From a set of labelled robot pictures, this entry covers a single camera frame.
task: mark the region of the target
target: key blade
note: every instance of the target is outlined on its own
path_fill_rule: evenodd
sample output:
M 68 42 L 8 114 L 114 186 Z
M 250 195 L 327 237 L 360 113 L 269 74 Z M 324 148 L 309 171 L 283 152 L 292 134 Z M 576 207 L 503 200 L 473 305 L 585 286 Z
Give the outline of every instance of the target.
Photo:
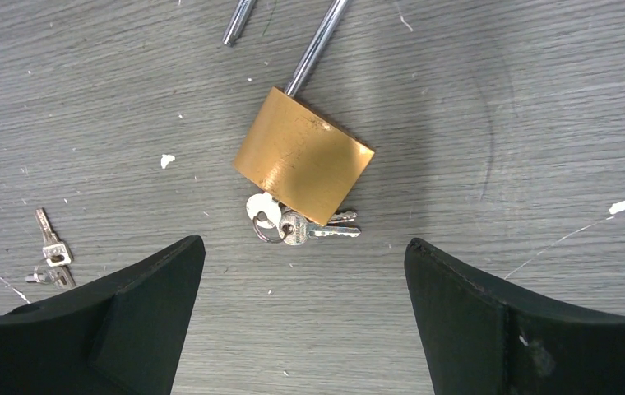
M 361 229 L 350 226 L 320 226 L 309 229 L 308 235 L 311 237 L 327 237 L 327 236 L 347 236 L 359 237 Z
M 41 235 L 44 237 L 44 245 L 50 245 L 56 243 L 56 238 L 53 230 L 51 229 L 51 224 L 49 224 L 49 218 L 46 216 L 46 211 L 43 208 L 38 208 L 34 211 L 34 217 L 36 218 L 36 222 L 39 224 L 39 228 L 41 228 Z
M 332 216 L 332 218 L 330 218 L 327 224 L 334 225 L 334 224 L 343 224 L 346 222 L 352 222 L 358 216 L 359 214 L 354 210 L 342 211 Z

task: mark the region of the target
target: key ring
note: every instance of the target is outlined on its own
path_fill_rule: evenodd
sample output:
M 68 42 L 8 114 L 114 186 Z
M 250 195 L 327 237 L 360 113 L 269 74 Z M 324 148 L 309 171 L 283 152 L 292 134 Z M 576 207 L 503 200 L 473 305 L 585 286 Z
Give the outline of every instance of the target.
M 271 226 L 273 226 L 274 228 L 278 228 L 278 226 L 276 226 L 276 224 L 274 222 L 272 222 L 267 216 L 266 213 L 264 211 L 260 211 L 258 212 L 254 218 L 252 218 L 252 228 L 254 228 L 254 233 L 257 234 L 257 237 L 259 238 L 259 240 L 261 241 L 266 241 L 267 243 L 271 243 L 271 244 L 278 244 L 282 241 L 284 241 L 286 239 L 286 237 L 288 237 L 292 231 L 289 228 L 284 229 L 284 237 L 279 238 L 279 239 L 270 239 L 268 237 L 266 237 L 266 235 L 264 235 L 262 233 L 262 230 L 259 229 L 259 225 L 257 225 L 257 221 L 266 221 L 268 222 Z

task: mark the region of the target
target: key head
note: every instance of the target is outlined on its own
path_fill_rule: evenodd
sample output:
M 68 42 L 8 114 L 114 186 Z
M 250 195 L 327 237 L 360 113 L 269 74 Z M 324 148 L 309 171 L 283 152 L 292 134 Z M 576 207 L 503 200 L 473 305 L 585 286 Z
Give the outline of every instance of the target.
M 268 221 L 257 221 L 257 226 L 263 229 L 276 228 L 281 221 L 281 206 L 269 193 L 252 195 L 247 202 L 246 210 L 250 220 L 254 220 L 260 212 L 266 214 Z
M 63 242 L 46 245 L 41 251 L 46 258 L 46 264 L 50 267 L 69 265 L 72 262 L 71 250 Z
M 50 267 L 48 270 L 50 281 L 59 290 L 70 290 L 75 288 L 75 280 L 72 278 L 68 266 Z
M 287 211 L 279 222 L 279 236 L 288 245 L 301 245 L 308 241 L 308 220 L 295 211 Z

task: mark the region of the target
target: wood grain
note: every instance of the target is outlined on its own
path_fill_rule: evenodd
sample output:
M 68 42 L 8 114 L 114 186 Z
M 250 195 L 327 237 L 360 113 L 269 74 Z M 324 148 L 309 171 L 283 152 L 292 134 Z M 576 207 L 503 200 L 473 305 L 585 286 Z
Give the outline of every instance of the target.
M 230 161 L 329 1 L 260 0 L 228 49 L 234 5 L 0 2 L 0 274 L 30 300 L 45 207 L 79 284 L 204 237 L 175 393 L 432 393 L 412 236 L 625 314 L 625 2 L 353 2 L 300 99 L 377 152 L 363 235 L 297 249 L 254 236 Z

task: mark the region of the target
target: small key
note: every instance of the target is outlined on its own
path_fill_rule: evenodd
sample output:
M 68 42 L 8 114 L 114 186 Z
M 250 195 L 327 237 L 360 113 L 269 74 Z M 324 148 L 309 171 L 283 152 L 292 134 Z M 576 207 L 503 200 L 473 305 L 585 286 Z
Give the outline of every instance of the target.
M 257 193 L 252 195 L 247 202 L 247 206 L 245 207 L 248 212 L 248 216 L 250 220 L 254 220 L 254 217 L 257 216 L 260 212 L 263 212 L 266 215 L 268 221 L 259 221 L 257 219 L 257 226 L 263 229 L 273 229 L 276 228 L 281 222 L 281 214 L 283 209 L 279 202 L 276 201 L 269 193 Z
M 70 290 L 75 287 L 71 271 L 65 266 L 49 267 L 45 270 L 40 270 L 37 266 L 34 273 L 27 276 L 25 280 L 39 284 L 53 284 L 59 290 Z
M 356 213 L 350 214 L 347 211 L 339 215 L 334 215 L 330 219 L 329 225 L 351 222 L 356 218 Z M 359 237 L 361 229 L 353 226 L 320 226 L 314 224 L 296 211 L 287 211 L 279 222 L 279 236 L 284 238 L 284 243 L 288 245 L 301 245 L 308 239 L 316 239 L 331 235 Z
M 41 234 L 44 237 L 44 247 L 41 249 L 50 267 L 69 265 L 72 262 L 71 250 L 68 244 L 58 238 L 51 228 L 49 218 L 43 208 L 35 211 L 36 221 L 39 222 Z

